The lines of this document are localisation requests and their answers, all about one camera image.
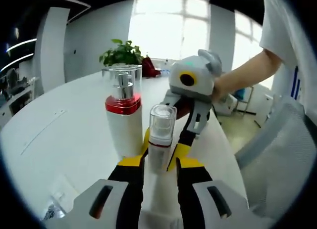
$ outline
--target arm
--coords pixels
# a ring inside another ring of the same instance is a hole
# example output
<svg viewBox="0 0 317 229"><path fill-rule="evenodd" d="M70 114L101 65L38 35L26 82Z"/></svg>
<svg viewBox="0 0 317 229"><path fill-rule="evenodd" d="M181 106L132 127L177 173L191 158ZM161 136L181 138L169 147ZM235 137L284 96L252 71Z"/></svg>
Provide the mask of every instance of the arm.
<svg viewBox="0 0 317 229"><path fill-rule="evenodd" d="M213 95L223 96L236 90L257 84L272 76L282 60L274 53L264 49L242 66L219 77Z"/></svg>

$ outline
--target white shirt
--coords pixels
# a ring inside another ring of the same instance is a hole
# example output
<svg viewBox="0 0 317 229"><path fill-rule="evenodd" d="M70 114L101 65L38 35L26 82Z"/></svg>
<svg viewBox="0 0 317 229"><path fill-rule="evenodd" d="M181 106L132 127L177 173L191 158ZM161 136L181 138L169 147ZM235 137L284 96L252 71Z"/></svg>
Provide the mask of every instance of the white shirt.
<svg viewBox="0 0 317 229"><path fill-rule="evenodd" d="M317 125L317 61L300 22L284 0L264 0L265 13L260 46L279 56L291 70L299 68L301 103Z"/></svg>

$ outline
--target white sleeve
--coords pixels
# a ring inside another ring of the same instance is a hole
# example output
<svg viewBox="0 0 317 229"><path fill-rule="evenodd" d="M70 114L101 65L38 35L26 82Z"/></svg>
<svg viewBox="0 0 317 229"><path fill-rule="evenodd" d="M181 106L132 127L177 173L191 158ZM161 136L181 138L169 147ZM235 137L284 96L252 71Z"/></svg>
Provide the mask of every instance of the white sleeve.
<svg viewBox="0 0 317 229"><path fill-rule="evenodd" d="M260 46L267 49L284 63L294 58L293 47L285 26L286 20L282 19L282 10L276 4L277 0L264 0L265 12Z"/></svg>

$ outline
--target person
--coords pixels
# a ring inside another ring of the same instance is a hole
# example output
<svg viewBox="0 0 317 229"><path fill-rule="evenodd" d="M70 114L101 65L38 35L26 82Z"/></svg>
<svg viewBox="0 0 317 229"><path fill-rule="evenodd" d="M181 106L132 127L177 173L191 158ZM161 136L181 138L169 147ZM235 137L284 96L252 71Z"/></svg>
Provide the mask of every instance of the person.
<svg viewBox="0 0 317 229"><path fill-rule="evenodd" d="M211 96L213 101L269 78L276 73L281 63L291 70L298 66L303 83L301 103L306 115L317 125L317 61L314 46L311 45L314 37L304 31L299 17L306 19L305 25L309 28L307 16L312 16L311 11L314 10L313 4L309 2L264 0L264 22L260 41L263 51L239 68L216 79ZM186 107L180 109L178 117L186 112Z"/></svg>

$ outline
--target ceiling light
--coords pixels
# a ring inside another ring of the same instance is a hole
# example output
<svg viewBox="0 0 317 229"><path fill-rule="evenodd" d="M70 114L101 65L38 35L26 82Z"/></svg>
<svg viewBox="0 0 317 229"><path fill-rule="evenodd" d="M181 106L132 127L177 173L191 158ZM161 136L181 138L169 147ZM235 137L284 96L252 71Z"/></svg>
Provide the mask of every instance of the ceiling light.
<svg viewBox="0 0 317 229"><path fill-rule="evenodd" d="M8 49L6 50L6 52L9 52L10 50L12 50L12 49L14 49L14 48L16 48L16 47L19 47L19 46L21 46L21 45L24 45L24 44L27 44L27 43L30 43L30 42L34 42L34 41L36 41L36 39L23 41L23 42L21 42L21 43L19 43L19 44L17 44L17 45L13 45L12 47L8 48Z"/></svg>
<svg viewBox="0 0 317 229"><path fill-rule="evenodd" d="M14 28L14 34L15 34L16 39L18 39L20 37L18 28Z"/></svg>
<svg viewBox="0 0 317 229"><path fill-rule="evenodd" d="M15 60L15 61L9 63L9 64L6 65L6 66L4 66L4 67L0 70L0 72L2 72L5 68L11 66L12 64L14 64L14 63L16 63L16 62L18 62L18 61L20 61L20 60L22 60L22 59L24 59L24 58L27 58L27 57L29 57L29 56L32 56L32 55L34 55L34 53L31 53L31 54L28 54L28 55L23 56L23 57L21 57L21 58L18 58L17 60Z"/></svg>

